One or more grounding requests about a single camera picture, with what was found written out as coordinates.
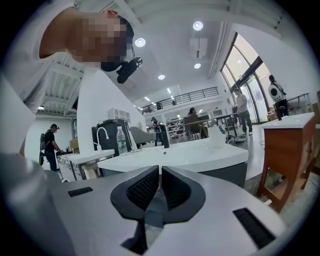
white ceiling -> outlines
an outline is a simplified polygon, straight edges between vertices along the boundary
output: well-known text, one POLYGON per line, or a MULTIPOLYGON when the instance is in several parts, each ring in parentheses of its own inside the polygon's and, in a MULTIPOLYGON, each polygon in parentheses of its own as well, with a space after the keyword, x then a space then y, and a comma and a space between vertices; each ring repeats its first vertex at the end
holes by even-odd
MULTIPOLYGON (((143 64, 124 84, 117 83, 115 71, 106 73, 137 107, 169 98, 167 88, 175 96, 204 85, 215 86, 207 77, 212 72, 221 21, 235 22, 236 17, 238 23, 260 26, 261 30, 279 36, 274 27, 282 13, 263 0, 77 0, 75 6, 85 12, 117 11, 132 24, 133 41, 139 37, 146 40, 144 47, 134 46, 135 55, 142 57, 143 64), (197 20, 203 22, 201 31, 192 28, 197 20), (208 39, 206 56, 200 60, 191 57, 193 37, 208 39), (194 69, 196 63, 201 63, 199 69, 194 69), (158 79, 160 74, 165 74, 164 80, 158 79)), ((75 116, 72 105, 79 95, 84 69, 83 64, 66 53, 57 54, 43 99, 45 112, 75 116)))

railing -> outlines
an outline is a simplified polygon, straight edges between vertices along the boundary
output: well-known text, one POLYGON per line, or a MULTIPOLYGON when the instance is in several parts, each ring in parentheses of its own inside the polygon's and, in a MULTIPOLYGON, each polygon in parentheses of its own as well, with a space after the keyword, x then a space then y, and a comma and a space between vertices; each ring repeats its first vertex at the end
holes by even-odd
POLYGON ((203 90, 196 90, 182 95, 174 96, 173 98, 167 98, 154 104, 142 107, 139 111, 142 114, 151 113, 157 110, 162 110, 168 107, 179 105, 186 102, 191 102, 207 97, 218 96, 217 87, 211 87, 203 90))

white countertop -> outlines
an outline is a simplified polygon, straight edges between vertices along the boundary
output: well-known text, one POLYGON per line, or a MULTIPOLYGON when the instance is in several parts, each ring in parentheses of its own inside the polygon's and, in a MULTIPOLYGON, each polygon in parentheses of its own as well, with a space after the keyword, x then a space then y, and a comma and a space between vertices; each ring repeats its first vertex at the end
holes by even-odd
POLYGON ((179 144, 170 148, 162 146, 143 148, 141 151, 127 153, 98 163, 98 167, 130 172, 145 166, 159 165, 178 167, 192 172, 206 172, 229 166, 234 166, 248 160, 247 150, 225 144, 223 147, 213 147, 209 138, 198 139, 179 144))
POLYGON ((69 160, 75 164, 83 164, 87 163, 99 158, 109 157, 115 153, 114 149, 107 149, 102 151, 92 151, 87 153, 80 153, 80 154, 64 154, 60 155, 59 157, 64 160, 69 160))
POLYGON ((311 120, 315 113, 286 115, 282 120, 278 119, 261 125, 262 129, 302 129, 311 120))

wooden cabinet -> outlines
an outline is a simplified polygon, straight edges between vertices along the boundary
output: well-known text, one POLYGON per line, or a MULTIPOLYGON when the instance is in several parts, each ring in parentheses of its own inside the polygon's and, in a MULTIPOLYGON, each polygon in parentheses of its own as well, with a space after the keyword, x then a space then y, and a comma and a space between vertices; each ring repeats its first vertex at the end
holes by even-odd
POLYGON ((314 113, 285 116, 261 126, 264 129, 264 164, 257 196, 267 196, 280 212, 288 200, 303 190, 314 164, 316 121, 314 113), (273 190, 265 186, 273 170, 284 181, 273 190))

black appliance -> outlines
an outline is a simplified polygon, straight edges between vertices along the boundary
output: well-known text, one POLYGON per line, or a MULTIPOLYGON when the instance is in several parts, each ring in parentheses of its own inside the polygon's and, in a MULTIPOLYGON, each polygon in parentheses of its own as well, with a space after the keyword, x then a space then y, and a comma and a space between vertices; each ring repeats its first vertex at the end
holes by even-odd
MULTIPOLYGON (((132 150, 131 143, 128 135, 128 122, 122 119, 109 119, 105 120, 102 123, 97 124, 96 126, 92 127, 92 138, 94 143, 98 143, 97 140, 97 130, 100 127, 105 128, 106 132, 108 133, 109 139, 106 138, 106 133, 102 129, 99 130, 99 142, 101 145, 102 150, 114 150, 114 156, 119 156, 118 150, 118 143, 117 143, 117 132, 118 126, 122 127, 122 131, 124 132, 125 140, 126 140, 126 148, 129 151, 132 150)), ((97 145, 93 144, 94 150, 97 150, 97 145)))

